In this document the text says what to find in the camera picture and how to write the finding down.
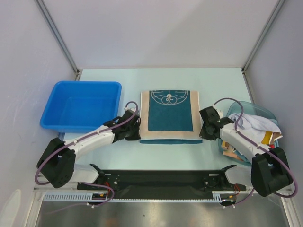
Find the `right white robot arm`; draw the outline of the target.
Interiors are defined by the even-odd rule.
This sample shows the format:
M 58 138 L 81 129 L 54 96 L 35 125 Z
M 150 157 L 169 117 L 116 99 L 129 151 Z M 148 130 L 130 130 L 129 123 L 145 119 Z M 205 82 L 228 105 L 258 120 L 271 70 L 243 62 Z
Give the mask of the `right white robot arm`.
M 200 137 L 205 140 L 222 139 L 244 155 L 251 163 L 251 171 L 245 180 L 259 195 L 266 197 L 294 183 L 283 149 L 257 144 L 245 136 L 233 120 L 220 118 L 212 106 L 199 113 L 203 120 Z

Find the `teal beige Doraemon towel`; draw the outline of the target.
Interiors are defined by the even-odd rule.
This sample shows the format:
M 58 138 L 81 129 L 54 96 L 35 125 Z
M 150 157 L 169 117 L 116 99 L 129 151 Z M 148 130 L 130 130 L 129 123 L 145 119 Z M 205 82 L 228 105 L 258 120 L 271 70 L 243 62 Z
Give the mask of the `teal beige Doraemon towel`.
M 141 144 L 201 144 L 199 92 L 146 90 L 141 92 Z

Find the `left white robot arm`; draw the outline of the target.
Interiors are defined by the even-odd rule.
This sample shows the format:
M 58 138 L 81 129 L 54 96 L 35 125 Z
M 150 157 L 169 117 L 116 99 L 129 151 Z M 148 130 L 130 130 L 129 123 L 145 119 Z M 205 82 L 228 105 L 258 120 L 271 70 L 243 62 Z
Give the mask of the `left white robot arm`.
M 139 140 L 140 116 L 128 109 L 96 130 L 81 137 L 63 141 L 52 139 L 36 167 L 35 183 L 61 188 L 68 183 L 88 183 L 93 189 L 104 185 L 102 170 L 95 164 L 79 165 L 76 161 L 89 152 L 121 140 Z

